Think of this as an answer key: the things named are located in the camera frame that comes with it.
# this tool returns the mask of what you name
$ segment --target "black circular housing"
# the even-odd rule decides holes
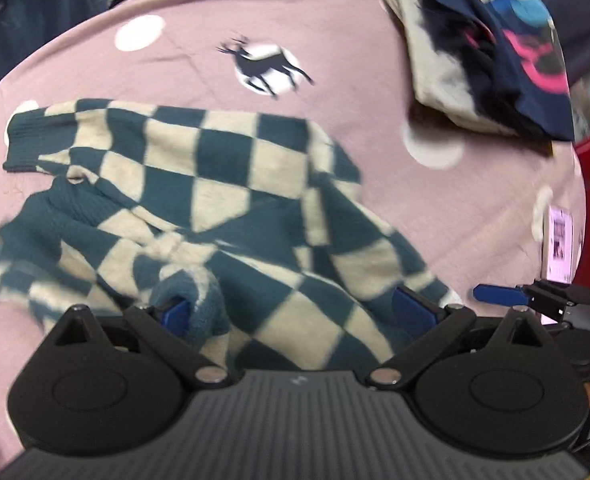
[[[550,336],[514,340],[521,329],[513,328],[431,366],[416,403],[437,434],[475,454],[517,459],[566,449],[588,414],[582,382]]]
[[[120,351],[88,325],[92,314],[47,337],[8,395],[26,447],[64,455],[111,454],[161,434],[183,401],[175,373],[158,360]]]

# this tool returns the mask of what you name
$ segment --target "white circle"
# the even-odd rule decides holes
[[[444,308],[446,305],[453,303],[464,304],[464,301],[459,294],[450,288],[446,295],[440,299],[440,308]]]
[[[464,136],[455,130],[414,126],[405,121],[402,139],[408,153],[426,168],[449,170],[464,156]]]
[[[553,190],[550,186],[542,186],[537,191],[535,205],[533,206],[533,223],[530,230],[536,242],[544,241],[544,215],[546,208],[553,201]]]
[[[22,112],[30,112],[31,110],[36,110],[37,108],[39,108],[40,106],[37,104],[37,101],[34,100],[29,100],[29,101],[24,101],[23,103],[21,103],[17,108],[15,108],[14,112],[11,114],[10,118],[8,119],[8,122],[6,123],[6,129],[4,130],[4,144],[6,146],[8,146],[8,124],[11,123],[11,119],[15,114],[21,114]]]
[[[297,60],[297,58],[293,56],[285,48],[281,48],[279,45],[276,45],[274,43],[250,44],[245,45],[244,49],[249,54],[248,56],[244,56],[246,59],[263,59],[265,57],[270,57],[283,52],[286,61],[289,62],[291,65],[299,68],[299,61]],[[299,72],[294,72],[293,70],[291,70],[290,74],[297,86],[299,86],[304,80],[304,76],[302,76]],[[252,90],[256,94],[267,96],[271,95],[268,89],[265,87],[264,83],[257,77],[249,78],[248,76],[244,75],[238,67],[235,67],[235,75],[237,77],[237,80],[242,85],[244,85],[249,90]],[[268,83],[270,89],[277,95],[285,94],[286,92],[291,92],[294,90],[288,75],[281,72],[277,72],[272,68],[268,70],[268,72],[262,74],[262,78],[265,82]]]
[[[162,35],[166,22],[156,14],[146,14],[122,25],[115,34],[115,46],[122,52],[141,50],[152,45]]]

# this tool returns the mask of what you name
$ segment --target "sweater sleeve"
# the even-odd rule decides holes
[[[157,228],[174,229],[188,226],[188,194],[201,152],[210,155],[209,149],[223,145],[233,158],[243,157],[239,164],[250,159],[250,137],[220,132],[213,148],[208,142],[215,136],[204,135],[206,128],[243,129],[256,115],[100,99],[57,104],[12,118],[4,169],[65,176],[71,182],[86,179],[121,206],[142,206],[142,215],[153,218]],[[226,135],[246,151],[219,139]],[[200,139],[205,139],[202,146]],[[224,167],[223,178],[225,170],[239,169],[217,163]]]

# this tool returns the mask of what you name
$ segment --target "ribbed black plastic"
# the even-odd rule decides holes
[[[502,462],[448,446],[417,422],[401,396],[369,390],[350,372],[248,372],[236,386],[197,394],[181,419],[145,446],[100,458],[32,449],[0,478],[582,480],[587,475],[565,452]]]

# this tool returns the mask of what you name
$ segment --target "blue clip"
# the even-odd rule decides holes
[[[443,319],[443,311],[406,287],[393,292],[393,315],[412,339],[419,339]]]
[[[184,337],[190,322],[190,303],[187,300],[155,310],[161,326],[177,337]]]
[[[528,305],[530,299],[520,286],[488,285],[480,283],[473,289],[473,298],[483,303],[502,306]]]

